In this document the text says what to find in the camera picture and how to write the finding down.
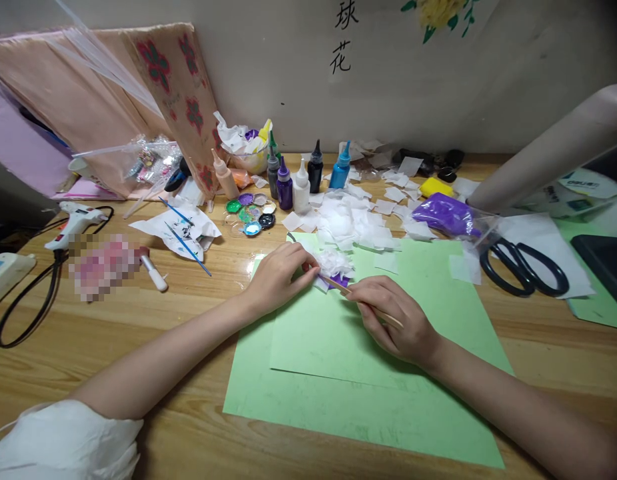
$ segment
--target hand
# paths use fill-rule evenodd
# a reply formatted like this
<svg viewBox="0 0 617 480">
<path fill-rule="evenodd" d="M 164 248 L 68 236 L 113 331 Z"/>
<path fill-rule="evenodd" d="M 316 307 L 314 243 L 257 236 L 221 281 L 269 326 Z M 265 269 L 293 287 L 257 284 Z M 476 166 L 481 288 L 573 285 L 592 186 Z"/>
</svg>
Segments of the hand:
<svg viewBox="0 0 617 480">
<path fill-rule="evenodd" d="M 300 266 L 304 275 L 291 281 Z M 319 272 L 317 261 L 304 250 L 302 244 L 286 242 L 260 262 L 243 295 L 261 317 L 281 307 L 308 287 Z"/>
<path fill-rule="evenodd" d="M 423 369 L 432 367 L 442 336 L 435 331 L 420 305 L 408 293 L 385 276 L 368 277 L 348 288 L 351 293 L 346 299 L 357 302 L 364 328 L 380 347 Z M 404 329 L 398 330 L 380 323 L 369 305 L 398 319 Z"/>
</svg>

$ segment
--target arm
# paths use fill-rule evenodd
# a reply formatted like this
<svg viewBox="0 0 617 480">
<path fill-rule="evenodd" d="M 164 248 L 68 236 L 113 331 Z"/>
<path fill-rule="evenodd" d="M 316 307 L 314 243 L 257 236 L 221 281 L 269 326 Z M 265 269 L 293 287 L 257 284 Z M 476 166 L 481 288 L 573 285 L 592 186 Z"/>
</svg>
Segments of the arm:
<svg viewBox="0 0 617 480">
<path fill-rule="evenodd" d="M 351 285 L 364 326 L 396 357 L 415 363 L 561 479 L 617 479 L 617 437 L 550 396 L 439 335 L 419 304 L 388 277 Z M 366 304 L 404 324 L 378 322 Z"/>
<path fill-rule="evenodd" d="M 302 266 L 304 275 L 291 281 Z M 310 285 L 317 262 L 299 243 L 264 258 L 240 295 L 160 335 L 90 378 L 69 395 L 104 417 L 140 419 L 195 365 L 233 333 Z"/>
</svg>

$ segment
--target white pen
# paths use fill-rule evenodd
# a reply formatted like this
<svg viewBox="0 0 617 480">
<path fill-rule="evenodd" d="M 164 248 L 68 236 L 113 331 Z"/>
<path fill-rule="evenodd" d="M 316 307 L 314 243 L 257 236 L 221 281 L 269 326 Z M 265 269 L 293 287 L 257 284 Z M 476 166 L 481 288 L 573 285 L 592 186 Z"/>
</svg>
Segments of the white pen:
<svg viewBox="0 0 617 480">
<path fill-rule="evenodd" d="M 160 273 L 157 271 L 157 268 L 155 268 L 155 265 L 153 265 L 153 262 L 149 258 L 149 249 L 146 247 L 140 247 L 140 251 L 141 251 L 140 261 L 147 268 L 147 271 L 149 272 L 149 276 L 151 277 L 151 280 L 153 280 L 155 287 L 159 291 L 164 291 L 167 288 L 169 288 L 167 283 L 162 278 L 162 275 L 160 275 Z"/>
</svg>

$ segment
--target glue gun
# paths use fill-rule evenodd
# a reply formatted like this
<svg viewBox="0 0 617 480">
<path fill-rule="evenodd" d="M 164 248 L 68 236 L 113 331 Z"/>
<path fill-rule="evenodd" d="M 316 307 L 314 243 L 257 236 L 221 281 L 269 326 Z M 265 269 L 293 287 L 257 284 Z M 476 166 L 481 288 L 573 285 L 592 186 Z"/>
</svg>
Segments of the glue gun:
<svg viewBox="0 0 617 480">
<path fill-rule="evenodd" d="M 69 214 L 69 222 L 54 240 L 44 245 L 49 250 L 66 250 L 74 234 L 80 234 L 89 225 L 108 219 L 102 211 L 75 202 L 60 202 L 60 208 Z"/>
</svg>

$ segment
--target yellow flower drawing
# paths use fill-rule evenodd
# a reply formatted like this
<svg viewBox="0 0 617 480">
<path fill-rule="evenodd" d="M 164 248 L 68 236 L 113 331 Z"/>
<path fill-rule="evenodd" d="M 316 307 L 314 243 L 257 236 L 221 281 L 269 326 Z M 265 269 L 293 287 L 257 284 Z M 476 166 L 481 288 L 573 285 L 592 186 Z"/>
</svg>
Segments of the yellow flower drawing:
<svg viewBox="0 0 617 480">
<path fill-rule="evenodd" d="M 462 9 L 464 0 L 420 0 L 420 25 L 442 28 Z"/>
</svg>

